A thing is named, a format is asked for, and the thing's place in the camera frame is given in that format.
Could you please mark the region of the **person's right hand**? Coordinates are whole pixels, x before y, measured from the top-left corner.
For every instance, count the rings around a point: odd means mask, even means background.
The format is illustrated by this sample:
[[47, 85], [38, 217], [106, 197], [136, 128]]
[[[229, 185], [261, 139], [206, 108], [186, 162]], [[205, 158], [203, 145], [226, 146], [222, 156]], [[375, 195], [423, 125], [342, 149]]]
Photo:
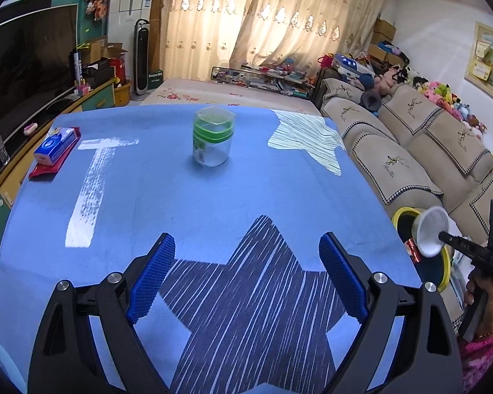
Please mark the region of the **person's right hand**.
[[483, 314], [475, 331], [476, 338], [483, 338], [493, 334], [493, 279], [483, 277], [482, 272], [478, 269], [471, 271], [468, 275], [466, 284], [467, 292], [464, 296], [464, 301], [467, 306], [472, 306], [475, 303], [474, 293], [483, 291], [487, 294], [485, 305], [480, 307]]

